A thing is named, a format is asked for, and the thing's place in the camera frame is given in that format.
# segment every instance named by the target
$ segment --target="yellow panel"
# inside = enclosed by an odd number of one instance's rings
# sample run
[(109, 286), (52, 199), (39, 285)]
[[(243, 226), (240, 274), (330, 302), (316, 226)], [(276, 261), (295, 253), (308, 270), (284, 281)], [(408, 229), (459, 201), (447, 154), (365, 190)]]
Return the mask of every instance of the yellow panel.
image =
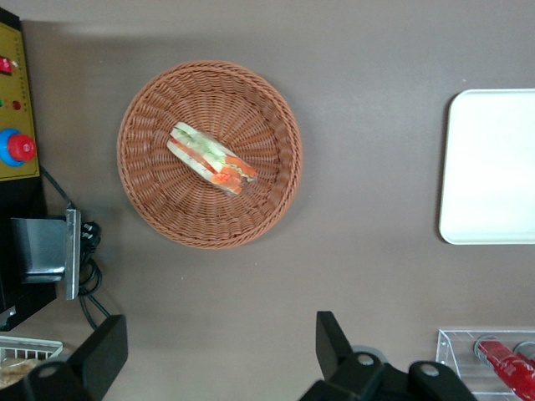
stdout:
[[(0, 74), (0, 130), (14, 128), (35, 141), (33, 114), (24, 58), (23, 35), (0, 23), (0, 57), (8, 58), (11, 74)], [(20, 109), (13, 107), (20, 103)], [(20, 167), (10, 167), (0, 160), (0, 181), (39, 176), (37, 156)]]

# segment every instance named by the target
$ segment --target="white tray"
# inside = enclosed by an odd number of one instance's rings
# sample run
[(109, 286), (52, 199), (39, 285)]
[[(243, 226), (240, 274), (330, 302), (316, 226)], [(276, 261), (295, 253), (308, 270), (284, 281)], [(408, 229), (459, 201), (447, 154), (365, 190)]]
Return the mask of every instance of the white tray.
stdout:
[(535, 89), (453, 100), (440, 232), (452, 244), (535, 244)]

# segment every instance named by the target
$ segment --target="gray table surface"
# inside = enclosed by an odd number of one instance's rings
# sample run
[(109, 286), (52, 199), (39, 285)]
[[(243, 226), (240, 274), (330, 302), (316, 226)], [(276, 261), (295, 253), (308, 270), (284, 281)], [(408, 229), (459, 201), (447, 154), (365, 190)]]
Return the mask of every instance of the gray table surface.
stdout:
[[(0, 0), (24, 20), (41, 162), (104, 230), (99, 299), (129, 320), (108, 400), (292, 400), (320, 376), (315, 313), (399, 369), (439, 327), (533, 327), (535, 246), (453, 246), (437, 230), (447, 106), (535, 86), (528, 0)], [(305, 165), (287, 215), (226, 251), (178, 245), (135, 212), (115, 144), (136, 92), (224, 59), (289, 102)], [(51, 211), (63, 203), (47, 187)], [(12, 335), (76, 348), (77, 302)]]

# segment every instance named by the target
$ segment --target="control panel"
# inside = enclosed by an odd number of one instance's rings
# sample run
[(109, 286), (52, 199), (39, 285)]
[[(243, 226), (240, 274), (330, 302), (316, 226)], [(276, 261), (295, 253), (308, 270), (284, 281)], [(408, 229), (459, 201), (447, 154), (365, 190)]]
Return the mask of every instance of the control panel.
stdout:
[(39, 176), (21, 31), (0, 23), (0, 181)]
[(56, 298), (53, 283), (23, 282), (13, 221), (47, 215), (35, 147), (20, 18), (0, 8), (0, 332)]

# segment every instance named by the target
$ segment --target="wire basket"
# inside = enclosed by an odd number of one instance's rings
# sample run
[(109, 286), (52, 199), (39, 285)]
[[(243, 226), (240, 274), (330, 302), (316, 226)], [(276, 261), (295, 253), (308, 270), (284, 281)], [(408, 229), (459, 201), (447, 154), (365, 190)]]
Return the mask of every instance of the wire basket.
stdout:
[[(258, 172), (238, 196), (204, 181), (167, 148), (179, 121), (210, 133)], [(298, 126), (265, 79), (222, 61), (182, 63), (134, 97), (117, 144), (120, 178), (153, 228), (187, 246), (222, 249), (258, 238), (284, 215), (303, 167)]]

